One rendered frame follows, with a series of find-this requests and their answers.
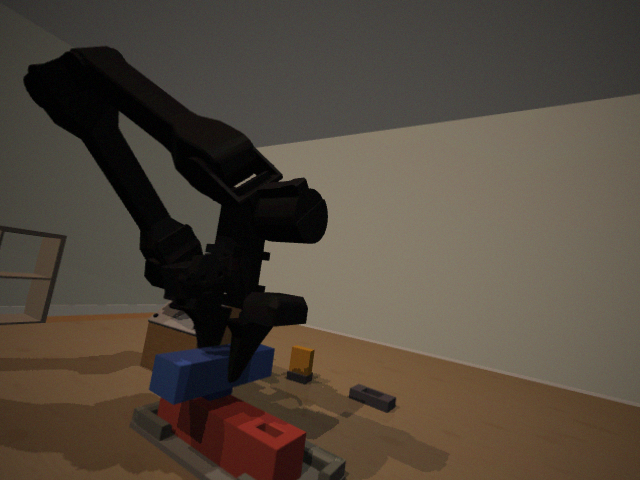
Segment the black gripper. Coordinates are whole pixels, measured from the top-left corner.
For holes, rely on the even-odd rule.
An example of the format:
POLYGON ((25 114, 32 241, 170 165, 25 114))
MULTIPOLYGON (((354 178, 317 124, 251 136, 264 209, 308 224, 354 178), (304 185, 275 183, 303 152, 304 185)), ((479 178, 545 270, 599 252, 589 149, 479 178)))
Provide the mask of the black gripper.
POLYGON ((225 292, 223 287, 199 293, 186 300, 180 309, 193 320, 198 348, 220 345, 228 325, 232 332, 228 382, 234 383, 255 351, 275 326, 306 324, 308 307, 304 297, 265 292, 258 285, 262 260, 269 261, 265 243, 251 239, 216 236, 215 244, 207 244, 206 252, 218 258, 238 255, 239 291, 225 292), (224 294, 227 293, 227 294, 224 294), (232 308, 242 309, 239 318, 230 318, 232 308))

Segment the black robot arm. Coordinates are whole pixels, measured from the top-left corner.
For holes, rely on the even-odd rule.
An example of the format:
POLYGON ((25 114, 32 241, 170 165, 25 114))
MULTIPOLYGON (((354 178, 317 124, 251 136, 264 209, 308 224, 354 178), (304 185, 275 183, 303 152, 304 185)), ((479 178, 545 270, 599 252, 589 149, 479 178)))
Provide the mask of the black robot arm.
POLYGON ((84 142, 139 227, 144 277, 181 300, 170 308, 181 310, 187 299, 224 282, 223 291, 237 293, 238 255, 203 255, 192 227, 168 214, 118 128, 118 112, 164 146, 195 189, 221 204, 216 236, 314 244, 325 234, 326 202, 305 178, 278 182, 283 175, 245 134, 190 111, 118 50, 72 48, 27 70, 23 83, 31 98, 84 142))

